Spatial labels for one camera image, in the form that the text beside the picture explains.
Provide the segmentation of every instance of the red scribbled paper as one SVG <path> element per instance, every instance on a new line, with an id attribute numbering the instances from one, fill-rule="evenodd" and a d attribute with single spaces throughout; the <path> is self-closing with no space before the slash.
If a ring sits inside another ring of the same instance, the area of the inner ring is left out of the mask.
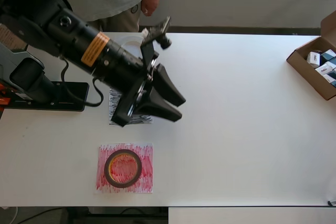
<path id="1" fill-rule="evenodd" d="M 104 175 L 104 166 L 108 157 L 115 151 L 128 149 L 140 158 L 142 172 L 139 180 L 127 188 L 111 186 Z M 99 148 L 96 191 L 99 193 L 152 193 L 153 192 L 153 145 L 152 144 L 109 144 Z"/>

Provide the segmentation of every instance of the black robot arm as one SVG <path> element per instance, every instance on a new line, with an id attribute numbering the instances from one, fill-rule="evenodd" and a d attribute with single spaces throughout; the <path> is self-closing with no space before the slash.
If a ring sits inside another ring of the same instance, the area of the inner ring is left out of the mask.
<path id="1" fill-rule="evenodd" d="M 122 96 L 112 120 L 126 125 L 132 114 L 171 121 L 181 113 L 169 105 L 185 102 L 163 65 L 155 65 L 156 40 L 163 49 L 170 18 L 149 30 L 141 45 L 142 58 L 121 48 L 102 32 L 77 17 L 66 0 L 0 0 L 0 21 L 29 45 L 69 60 Z"/>

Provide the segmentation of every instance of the khaki pants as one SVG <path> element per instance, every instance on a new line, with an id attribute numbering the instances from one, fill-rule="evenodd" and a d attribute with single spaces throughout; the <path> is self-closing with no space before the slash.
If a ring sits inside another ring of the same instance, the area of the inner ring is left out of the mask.
<path id="1" fill-rule="evenodd" d="M 139 3 L 115 16 L 89 21 L 88 23 L 97 30 L 101 28 L 103 31 L 137 33 L 139 31 L 140 12 L 141 5 Z"/>

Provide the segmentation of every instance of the brown tape roll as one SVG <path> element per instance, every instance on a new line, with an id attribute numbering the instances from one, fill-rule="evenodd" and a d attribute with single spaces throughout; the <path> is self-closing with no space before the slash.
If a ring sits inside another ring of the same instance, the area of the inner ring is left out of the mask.
<path id="1" fill-rule="evenodd" d="M 114 165 L 114 162 L 116 161 L 116 159 L 118 157 L 120 157 L 122 155 L 130 156 L 135 160 L 136 171 L 137 171 L 135 173 L 135 175 L 130 180 L 128 180 L 124 183 L 116 181 L 116 179 L 113 178 L 113 174 L 112 174 L 112 167 Z M 140 160 L 139 156 L 131 150 L 118 150 L 118 151 L 113 152 L 109 156 L 109 158 L 106 160 L 105 167 L 104 167 L 104 174 L 105 174 L 105 178 L 106 178 L 107 182 L 111 186 L 114 186 L 114 187 L 117 187 L 117 188 L 126 188 L 126 187 L 129 187 L 129 186 L 135 184 L 139 180 L 141 172 L 142 172 L 141 160 Z"/>

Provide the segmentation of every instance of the black cable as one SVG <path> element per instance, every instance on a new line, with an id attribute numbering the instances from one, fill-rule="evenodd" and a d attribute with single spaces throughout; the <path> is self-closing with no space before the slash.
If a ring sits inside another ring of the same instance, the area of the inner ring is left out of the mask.
<path id="1" fill-rule="evenodd" d="M 98 92 L 98 94 L 100 95 L 100 102 L 97 102 L 97 103 L 91 103 L 91 102 L 86 102 L 84 101 L 83 99 L 80 99 L 78 96 L 74 95 L 67 87 L 66 83 L 65 83 L 65 80 L 64 80 L 64 75 L 65 75 L 65 72 L 68 70 L 69 68 L 69 63 L 66 59 L 64 58 L 61 58 L 61 60 L 65 61 L 66 63 L 66 66 L 63 68 L 62 72 L 61 72 L 61 80 L 62 80 L 62 83 L 63 83 L 63 86 L 64 88 L 68 91 L 68 94 L 69 96 L 71 96 L 72 99 L 74 99 L 75 101 L 77 102 L 80 102 L 80 103 L 83 103 L 85 106 L 89 106 L 89 107 L 98 107 L 99 105 L 101 105 L 101 103 L 103 102 L 104 100 L 104 95 L 103 93 L 96 87 L 96 84 L 95 82 L 98 80 L 97 77 L 94 77 L 93 80 L 92 80 L 92 83 L 93 83 L 93 86 L 95 88 L 95 90 Z"/>
<path id="2" fill-rule="evenodd" d="M 36 215 L 31 216 L 31 217 L 29 217 L 29 218 L 27 218 L 27 219 L 24 219 L 24 220 L 20 221 L 20 222 L 17 223 L 17 224 L 21 224 L 21 223 L 23 223 L 23 222 L 26 222 L 27 220 L 31 220 L 31 219 L 33 219 L 33 218 L 35 218 L 35 217 L 37 217 L 37 216 L 40 216 L 40 215 L 45 214 L 46 212 L 51 212 L 51 211 L 60 210 L 60 209 L 63 209 L 63 207 L 57 207 L 57 208 L 53 208 L 53 209 L 49 209 L 49 210 L 40 212 L 39 214 L 36 214 Z"/>
<path id="3" fill-rule="evenodd" d="M 147 215 L 144 211 L 142 211 L 140 208 L 137 208 L 137 207 L 129 207 L 129 208 L 126 208 L 125 210 L 123 210 L 120 214 L 122 215 L 124 212 L 128 211 L 128 210 L 137 210 L 139 211 L 141 214 L 143 215 Z"/>

